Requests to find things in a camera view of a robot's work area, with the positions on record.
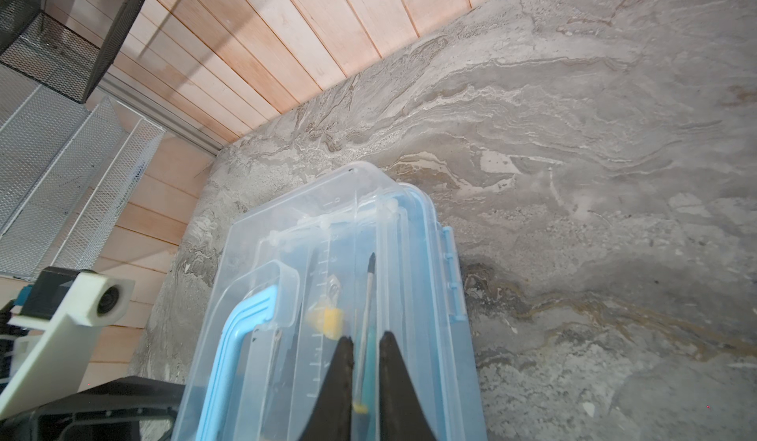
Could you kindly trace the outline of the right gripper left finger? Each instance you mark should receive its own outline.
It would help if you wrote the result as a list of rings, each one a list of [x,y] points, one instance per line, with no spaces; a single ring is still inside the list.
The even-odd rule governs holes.
[[[354,342],[339,339],[301,441],[351,439]]]

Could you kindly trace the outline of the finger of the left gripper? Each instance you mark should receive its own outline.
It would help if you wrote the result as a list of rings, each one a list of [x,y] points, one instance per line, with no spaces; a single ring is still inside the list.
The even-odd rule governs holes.
[[[185,386],[128,376],[1,421],[3,440],[169,440]]]

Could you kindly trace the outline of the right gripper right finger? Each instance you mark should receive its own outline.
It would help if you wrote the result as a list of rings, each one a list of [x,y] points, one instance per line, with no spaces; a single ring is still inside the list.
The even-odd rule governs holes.
[[[436,440],[392,332],[380,339],[378,375],[380,440]]]

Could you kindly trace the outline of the blue plastic tool box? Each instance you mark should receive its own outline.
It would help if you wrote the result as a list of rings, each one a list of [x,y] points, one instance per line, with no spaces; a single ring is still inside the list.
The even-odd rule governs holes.
[[[173,438],[298,439],[349,338],[352,436],[376,440],[385,333],[435,437],[485,439],[453,230],[420,189],[354,162],[232,225]]]

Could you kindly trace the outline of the black yellow screwdriver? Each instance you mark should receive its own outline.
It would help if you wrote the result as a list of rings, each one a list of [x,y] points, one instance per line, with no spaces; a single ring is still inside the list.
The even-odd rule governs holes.
[[[365,374],[368,359],[368,336],[370,333],[370,315],[373,301],[374,287],[376,282],[376,262],[377,257],[375,253],[372,253],[369,258],[367,269],[367,286],[366,286],[366,301],[364,305],[362,328],[360,336],[360,346],[357,360],[357,375],[355,381],[354,397],[353,397],[353,411],[357,415],[366,415],[369,409],[366,404],[363,403],[363,392],[365,385]]]

